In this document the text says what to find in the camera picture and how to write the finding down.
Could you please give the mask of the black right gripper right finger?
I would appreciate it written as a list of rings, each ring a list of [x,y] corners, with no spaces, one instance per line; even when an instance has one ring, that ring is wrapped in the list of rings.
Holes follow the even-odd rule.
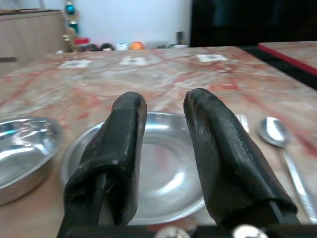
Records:
[[[184,113],[205,205],[218,225],[298,223],[298,209],[263,153],[218,97],[191,90]]]

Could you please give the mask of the steel bowl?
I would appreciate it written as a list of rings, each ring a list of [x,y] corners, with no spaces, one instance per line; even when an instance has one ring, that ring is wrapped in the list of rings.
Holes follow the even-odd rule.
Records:
[[[0,206],[36,189],[64,141],[62,126],[46,117],[0,120]]]

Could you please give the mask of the white square marker tag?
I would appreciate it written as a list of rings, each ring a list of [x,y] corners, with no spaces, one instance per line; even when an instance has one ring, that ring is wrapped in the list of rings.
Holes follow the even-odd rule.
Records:
[[[217,54],[199,54],[196,57],[200,62],[228,61],[228,58]]]
[[[148,61],[145,57],[131,57],[131,56],[126,56],[124,57],[121,62],[119,63],[120,65],[138,65],[138,66],[145,66],[149,65],[151,62]]]
[[[86,68],[92,61],[87,59],[68,60],[62,63],[58,68]]]

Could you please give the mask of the steel spoon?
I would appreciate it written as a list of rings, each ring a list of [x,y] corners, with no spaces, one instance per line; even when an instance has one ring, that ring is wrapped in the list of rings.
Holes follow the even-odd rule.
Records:
[[[291,136],[286,126],[277,118],[266,117],[260,121],[258,132],[264,141],[281,149],[290,178],[298,198],[301,201],[303,210],[309,221],[313,224],[317,224],[317,203],[314,201],[291,153],[287,149]]]

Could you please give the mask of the steel fork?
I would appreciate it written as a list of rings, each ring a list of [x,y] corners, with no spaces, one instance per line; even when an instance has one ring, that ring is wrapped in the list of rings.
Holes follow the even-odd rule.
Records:
[[[241,123],[242,127],[244,128],[244,130],[249,133],[250,129],[249,129],[249,123],[248,123],[248,118],[246,115],[243,114],[236,114],[237,119],[239,120],[239,122]]]

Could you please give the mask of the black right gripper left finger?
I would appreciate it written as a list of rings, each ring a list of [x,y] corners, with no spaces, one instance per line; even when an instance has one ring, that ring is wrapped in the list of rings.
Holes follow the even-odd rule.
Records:
[[[80,165],[64,189],[64,218],[57,238],[73,226],[98,224],[102,203],[109,202],[114,225],[126,225],[138,206],[142,141],[147,104],[142,95],[126,92],[86,146]]]

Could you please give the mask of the wooden cabinet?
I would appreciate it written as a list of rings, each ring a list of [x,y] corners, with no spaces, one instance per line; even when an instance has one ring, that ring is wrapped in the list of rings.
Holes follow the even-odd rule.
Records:
[[[58,51],[67,51],[59,10],[0,14],[0,76]]]

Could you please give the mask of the red lidded container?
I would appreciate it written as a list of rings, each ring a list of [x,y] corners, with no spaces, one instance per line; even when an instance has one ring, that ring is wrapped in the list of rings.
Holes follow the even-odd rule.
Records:
[[[74,40],[75,50],[78,52],[85,52],[89,43],[90,39],[88,37],[77,37]]]

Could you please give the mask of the black television screen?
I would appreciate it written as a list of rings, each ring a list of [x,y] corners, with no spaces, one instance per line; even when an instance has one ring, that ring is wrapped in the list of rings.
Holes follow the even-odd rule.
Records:
[[[191,47],[317,41],[317,0],[192,0]]]

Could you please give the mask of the round steel plate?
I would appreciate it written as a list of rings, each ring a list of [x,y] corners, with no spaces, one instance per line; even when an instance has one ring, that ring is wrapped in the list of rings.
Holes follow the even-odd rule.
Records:
[[[148,112],[138,208],[130,225],[172,222],[204,206],[194,149],[185,117]]]

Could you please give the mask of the red edged marble table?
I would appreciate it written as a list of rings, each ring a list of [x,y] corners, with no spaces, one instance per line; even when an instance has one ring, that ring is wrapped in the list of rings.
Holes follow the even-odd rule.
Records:
[[[258,48],[317,77],[317,41],[266,42]]]

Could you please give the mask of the gold and green trophy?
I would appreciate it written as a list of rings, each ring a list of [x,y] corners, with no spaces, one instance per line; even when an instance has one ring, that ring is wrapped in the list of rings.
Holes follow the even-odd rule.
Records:
[[[65,42],[69,46],[71,52],[79,52],[79,47],[75,43],[75,39],[78,37],[78,23],[77,23],[77,9],[74,4],[74,0],[65,0],[65,7],[63,16],[66,19],[66,32],[63,35]]]

